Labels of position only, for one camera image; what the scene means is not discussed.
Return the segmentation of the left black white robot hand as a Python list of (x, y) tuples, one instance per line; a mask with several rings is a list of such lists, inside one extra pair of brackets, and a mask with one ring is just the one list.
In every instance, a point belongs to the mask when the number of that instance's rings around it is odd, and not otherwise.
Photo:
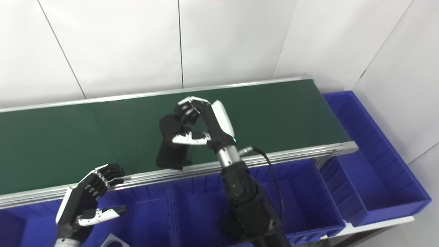
[(124, 183), (119, 164), (105, 164), (90, 171), (77, 186), (69, 187), (56, 216), (56, 244), (78, 247), (85, 243), (94, 226), (127, 213), (126, 206), (98, 208), (108, 190)]

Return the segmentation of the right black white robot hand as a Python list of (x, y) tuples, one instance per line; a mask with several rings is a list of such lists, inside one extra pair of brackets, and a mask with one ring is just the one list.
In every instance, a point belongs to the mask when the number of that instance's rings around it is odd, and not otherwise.
[(184, 125), (194, 125), (202, 117), (207, 131), (176, 134), (171, 139), (173, 144), (207, 145), (215, 153), (236, 144), (235, 132), (221, 101), (210, 103), (200, 97), (188, 96), (178, 102), (174, 113), (181, 118)]

